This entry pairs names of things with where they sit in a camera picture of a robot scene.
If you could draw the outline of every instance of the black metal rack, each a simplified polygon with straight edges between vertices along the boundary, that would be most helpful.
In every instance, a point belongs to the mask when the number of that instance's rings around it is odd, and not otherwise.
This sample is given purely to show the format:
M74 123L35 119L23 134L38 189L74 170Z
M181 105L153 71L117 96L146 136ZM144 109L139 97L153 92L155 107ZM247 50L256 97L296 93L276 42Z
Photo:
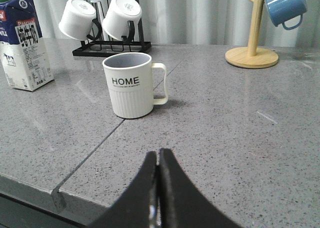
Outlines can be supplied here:
M103 12L103 7L100 1L87 0L87 2L91 2L93 7L97 10L96 18L100 19L102 23L101 17L105 17ZM107 7L109 8L111 0L107 0ZM102 16L98 16L98 5L100 5L100 12L102 12ZM72 51L74 56L89 56L89 57L109 57L114 54L125 53L125 52L142 52L147 53L151 49L151 42L146 42L144 40L144 31L142 26L142 19L139 20L138 23L138 40L134 39L125 44L123 41L115 41L109 35L107 35L108 40L104 40L104 35L96 41L81 41L81 47Z

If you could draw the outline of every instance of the blue enamel mug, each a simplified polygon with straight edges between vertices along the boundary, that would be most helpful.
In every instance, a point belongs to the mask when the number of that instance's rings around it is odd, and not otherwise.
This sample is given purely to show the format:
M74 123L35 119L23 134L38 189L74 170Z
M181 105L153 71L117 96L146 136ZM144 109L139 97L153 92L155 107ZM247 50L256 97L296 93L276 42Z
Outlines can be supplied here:
M286 30L292 30L302 23L303 14L307 12L306 0L264 0L266 9L269 13L271 21L277 27L282 24ZM300 21L297 25L287 27L285 22L300 16Z

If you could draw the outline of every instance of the white curtain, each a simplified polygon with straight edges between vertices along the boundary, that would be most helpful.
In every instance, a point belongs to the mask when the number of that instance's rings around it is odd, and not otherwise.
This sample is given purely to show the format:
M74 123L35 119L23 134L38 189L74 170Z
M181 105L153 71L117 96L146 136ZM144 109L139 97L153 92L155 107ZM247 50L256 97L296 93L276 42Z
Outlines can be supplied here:
M246 46L253 4L248 0L139 0L144 39L152 43ZM275 27L263 9L259 45L320 48L320 0L297 29ZM34 0L43 36L67 38L58 29L67 0ZM288 25L297 23L297 19Z

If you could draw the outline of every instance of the white mug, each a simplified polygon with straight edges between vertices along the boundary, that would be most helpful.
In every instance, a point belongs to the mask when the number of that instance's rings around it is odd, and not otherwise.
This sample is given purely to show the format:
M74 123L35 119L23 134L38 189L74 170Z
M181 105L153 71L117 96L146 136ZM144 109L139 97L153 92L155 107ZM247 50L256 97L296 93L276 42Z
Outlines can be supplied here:
M113 39L130 42L141 15L141 7L135 0L111 0L102 27Z
M147 115L154 105L168 101L167 69L164 64L152 63L145 53L122 53L106 58L103 63L106 82L114 113L126 119ZM164 70L165 97L154 99L152 69Z
M98 27L98 34L90 35L93 24ZM84 0L68 0L59 23L60 31L76 40L96 40L102 33L101 24L96 19L95 8Z

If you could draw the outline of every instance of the wooden mug tree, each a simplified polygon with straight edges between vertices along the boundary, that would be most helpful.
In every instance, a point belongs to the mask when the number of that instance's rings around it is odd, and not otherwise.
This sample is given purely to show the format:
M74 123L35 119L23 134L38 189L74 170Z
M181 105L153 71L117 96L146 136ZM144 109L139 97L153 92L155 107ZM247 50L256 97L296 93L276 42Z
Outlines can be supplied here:
M271 67L278 62L278 55L271 50L258 48L264 0L250 1L253 2L253 9L248 46L228 50L225 59L230 64L241 68L261 69Z

